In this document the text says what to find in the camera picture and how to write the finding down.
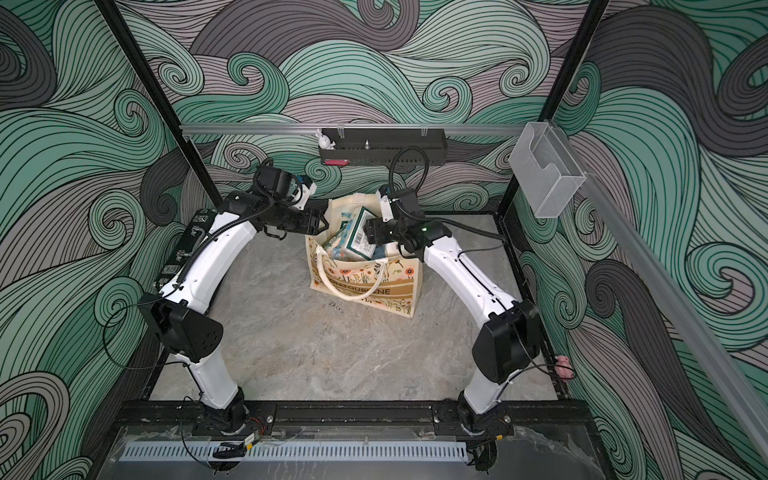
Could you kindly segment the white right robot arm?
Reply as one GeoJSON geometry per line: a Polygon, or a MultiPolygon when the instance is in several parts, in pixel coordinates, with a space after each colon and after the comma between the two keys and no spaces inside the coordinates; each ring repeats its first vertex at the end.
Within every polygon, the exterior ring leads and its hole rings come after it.
{"type": "Polygon", "coordinates": [[[540,353],[541,321],[537,307],[502,290],[468,256],[450,228],[498,241],[498,234],[457,221],[429,218],[420,206],[418,187],[398,190],[396,166],[407,153],[423,160],[419,180],[426,180],[430,161],[424,149],[408,146],[395,154],[388,167],[387,184],[378,191],[382,216],[364,224],[367,240],[392,244],[437,273],[467,307],[479,331],[472,346],[475,372],[460,393],[457,414],[465,430],[475,434],[480,422],[499,404],[507,386],[534,365],[540,353]]]}

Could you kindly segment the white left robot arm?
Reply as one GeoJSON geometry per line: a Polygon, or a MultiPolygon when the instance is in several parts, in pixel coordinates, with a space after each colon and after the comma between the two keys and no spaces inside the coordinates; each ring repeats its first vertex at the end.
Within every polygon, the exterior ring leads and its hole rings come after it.
{"type": "Polygon", "coordinates": [[[224,328],[207,316],[211,300],[241,251],[258,233],[282,240],[289,233],[316,235],[328,228],[322,212],[308,207],[317,186],[267,159],[247,191],[223,200],[213,224],[180,270],[138,309],[149,331],[190,374],[209,422],[235,433],[248,413],[244,393],[231,377],[220,344],[224,328]]]}

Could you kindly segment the green barcode tissue pack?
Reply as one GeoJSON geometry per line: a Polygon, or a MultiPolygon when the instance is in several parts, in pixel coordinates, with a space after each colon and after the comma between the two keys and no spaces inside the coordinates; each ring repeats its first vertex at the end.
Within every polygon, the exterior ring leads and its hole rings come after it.
{"type": "Polygon", "coordinates": [[[371,244],[368,241],[364,227],[368,220],[375,218],[376,216],[369,209],[361,207],[351,225],[346,248],[358,259],[371,260],[374,256],[376,244],[371,244]]]}

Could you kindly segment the elephant print tissue pack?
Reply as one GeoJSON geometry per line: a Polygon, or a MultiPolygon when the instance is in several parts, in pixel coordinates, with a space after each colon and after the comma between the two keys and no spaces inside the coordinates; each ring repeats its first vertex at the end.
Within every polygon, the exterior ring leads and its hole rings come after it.
{"type": "Polygon", "coordinates": [[[361,256],[349,249],[347,246],[348,241],[349,233],[339,231],[323,245],[323,249],[330,258],[335,260],[360,261],[361,256]]]}
{"type": "Polygon", "coordinates": [[[342,212],[339,231],[343,232],[346,230],[354,230],[356,228],[357,221],[360,217],[360,214],[361,214],[361,208],[358,208],[350,212],[342,212]]]}

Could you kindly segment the floral canvas tote bag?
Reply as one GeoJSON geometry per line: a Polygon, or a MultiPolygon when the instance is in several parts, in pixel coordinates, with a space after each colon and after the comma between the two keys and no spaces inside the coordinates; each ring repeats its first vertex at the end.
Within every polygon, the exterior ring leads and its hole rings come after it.
{"type": "Polygon", "coordinates": [[[418,259],[402,256],[395,243],[376,246],[371,260],[360,261],[335,260],[323,249],[323,245],[339,232],[341,213],[361,207],[380,218],[377,196],[355,193],[331,200],[324,214],[329,229],[306,238],[310,287],[341,300],[411,318],[423,279],[423,268],[418,259]]]}

